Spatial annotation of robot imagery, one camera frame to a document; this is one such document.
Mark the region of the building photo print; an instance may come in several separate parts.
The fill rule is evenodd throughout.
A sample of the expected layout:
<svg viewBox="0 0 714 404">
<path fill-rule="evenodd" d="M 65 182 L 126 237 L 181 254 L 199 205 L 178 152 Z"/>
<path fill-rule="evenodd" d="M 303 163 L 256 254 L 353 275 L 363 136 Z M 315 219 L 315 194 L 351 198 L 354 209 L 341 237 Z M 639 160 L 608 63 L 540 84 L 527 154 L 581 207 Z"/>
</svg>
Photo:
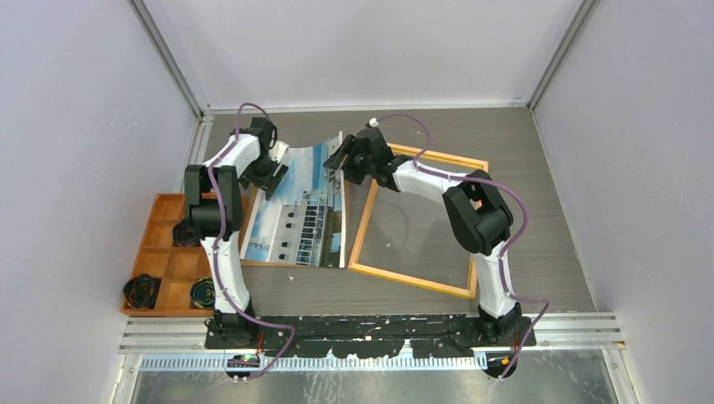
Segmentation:
<svg viewBox="0 0 714 404">
<path fill-rule="evenodd" d="M 262 189 L 251 195 L 242 260 L 275 266 L 345 266 L 344 176 L 323 166 L 343 140 L 339 133 L 285 152 L 281 164 L 287 172 L 277 189 L 269 197 Z"/>
</svg>

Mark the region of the clear acrylic sheet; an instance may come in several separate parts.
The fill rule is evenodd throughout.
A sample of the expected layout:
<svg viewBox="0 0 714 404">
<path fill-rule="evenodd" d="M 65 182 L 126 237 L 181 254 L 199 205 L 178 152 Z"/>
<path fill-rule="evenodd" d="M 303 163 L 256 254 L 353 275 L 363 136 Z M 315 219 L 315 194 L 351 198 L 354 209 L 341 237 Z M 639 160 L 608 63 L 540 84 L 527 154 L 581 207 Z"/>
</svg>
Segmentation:
<svg viewBox="0 0 714 404">
<path fill-rule="evenodd" d="M 466 288 L 469 253 L 450 233 L 442 194 L 454 183 L 408 161 L 395 172 L 400 192 L 379 187 L 359 263 Z"/>
</svg>

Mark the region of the yellow wooden picture frame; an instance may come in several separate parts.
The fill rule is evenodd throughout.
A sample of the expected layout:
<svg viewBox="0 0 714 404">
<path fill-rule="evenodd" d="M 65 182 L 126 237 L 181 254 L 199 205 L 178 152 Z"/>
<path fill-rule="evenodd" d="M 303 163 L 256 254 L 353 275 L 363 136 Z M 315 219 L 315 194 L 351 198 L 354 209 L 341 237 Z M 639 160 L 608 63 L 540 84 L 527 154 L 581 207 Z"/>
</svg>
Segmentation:
<svg viewBox="0 0 714 404">
<path fill-rule="evenodd" d="M 470 157 L 459 157 L 440 151 L 427 151 L 424 154 L 424 158 L 432 162 L 449 163 L 459 167 L 466 167 L 471 169 L 482 169 L 486 172 L 489 169 L 489 163 L 486 161 Z M 397 272 L 388 271 L 382 268 L 371 267 L 369 265 L 359 263 L 360 254 L 362 252 L 362 248 L 365 242 L 365 237 L 368 231 L 368 226 L 374 208 L 374 203 L 376 201 L 377 190 L 379 188 L 377 182 L 374 179 L 369 182 L 369 185 L 370 187 L 366 196 L 365 206 L 360 217 L 359 225 L 357 226 L 357 232 L 354 239 L 352 251 L 349 255 L 349 262 L 347 268 L 361 274 L 368 274 L 370 276 L 376 276 L 381 279 L 395 281 L 426 290 L 433 290 L 447 295 L 453 295 L 456 297 L 473 300 L 477 295 L 477 268 L 472 258 L 469 259 L 466 288 L 459 288 L 452 285 L 442 284 L 432 280 L 421 279 L 415 276 L 400 274 Z"/>
</svg>

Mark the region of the brown backing board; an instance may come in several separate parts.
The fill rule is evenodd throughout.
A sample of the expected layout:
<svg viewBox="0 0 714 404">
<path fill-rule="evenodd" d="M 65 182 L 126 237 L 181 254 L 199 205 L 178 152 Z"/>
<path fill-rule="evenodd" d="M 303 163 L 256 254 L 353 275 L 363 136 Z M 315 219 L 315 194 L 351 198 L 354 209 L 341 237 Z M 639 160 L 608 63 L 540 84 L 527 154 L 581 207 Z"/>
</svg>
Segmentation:
<svg viewBox="0 0 714 404">
<path fill-rule="evenodd" d="M 275 193 L 270 200 L 253 189 L 248 200 L 240 258 L 256 265 L 341 268 L 344 212 L 328 188 L 298 195 Z"/>
</svg>

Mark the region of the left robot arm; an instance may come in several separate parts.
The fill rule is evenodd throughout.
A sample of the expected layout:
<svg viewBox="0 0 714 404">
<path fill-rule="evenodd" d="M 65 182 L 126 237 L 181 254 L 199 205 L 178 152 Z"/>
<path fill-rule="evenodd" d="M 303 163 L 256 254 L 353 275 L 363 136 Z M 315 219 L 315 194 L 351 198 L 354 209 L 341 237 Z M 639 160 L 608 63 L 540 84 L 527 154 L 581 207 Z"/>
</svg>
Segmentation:
<svg viewBox="0 0 714 404">
<path fill-rule="evenodd" d="M 242 276 L 238 244 L 243 224 L 241 188 L 252 185 L 270 198 L 288 171 L 288 146 L 264 117 L 234 130 L 217 154 L 184 170 L 184 219 L 209 261 L 213 315 L 206 321 L 207 348 L 249 348 L 258 337 L 251 296 Z"/>
</svg>

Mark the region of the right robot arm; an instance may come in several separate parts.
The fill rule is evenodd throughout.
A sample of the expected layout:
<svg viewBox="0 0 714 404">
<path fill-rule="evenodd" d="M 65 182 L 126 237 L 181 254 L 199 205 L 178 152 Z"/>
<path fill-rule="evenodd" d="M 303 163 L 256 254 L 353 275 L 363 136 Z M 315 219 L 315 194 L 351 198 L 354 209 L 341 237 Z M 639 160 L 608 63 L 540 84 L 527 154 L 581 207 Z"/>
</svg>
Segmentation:
<svg viewBox="0 0 714 404">
<path fill-rule="evenodd" d="M 323 166 L 360 184 L 367 177 L 391 191 L 422 196 L 445 209 L 451 231 L 471 255 L 477 274 L 480 337 L 492 345 L 525 342 L 532 330 L 512 291 L 507 248 L 514 216 L 489 174 L 453 173 L 398 154 L 382 132 L 369 127 L 348 135 Z"/>
</svg>

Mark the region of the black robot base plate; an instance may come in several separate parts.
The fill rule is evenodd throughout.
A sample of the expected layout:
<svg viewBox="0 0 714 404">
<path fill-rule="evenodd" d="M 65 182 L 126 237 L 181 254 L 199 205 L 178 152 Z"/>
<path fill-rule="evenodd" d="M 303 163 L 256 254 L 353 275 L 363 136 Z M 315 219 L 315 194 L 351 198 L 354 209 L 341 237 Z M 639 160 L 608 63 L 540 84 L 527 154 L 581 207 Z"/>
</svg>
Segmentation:
<svg viewBox="0 0 714 404">
<path fill-rule="evenodd" d="M 520 343 L 536 344 L 523 316 L 503 334 L 476 316 L 266 316 L 264 324 L 242 321 L 243 331 L 230 331 L 208 318 L 208 349 L 250 349 L 268 356 L 322 359 L 394 358 L 410 348 L 417 359 L 461 358 L 474 348 L 497 347 L 513 352 Z"/>
</svg>

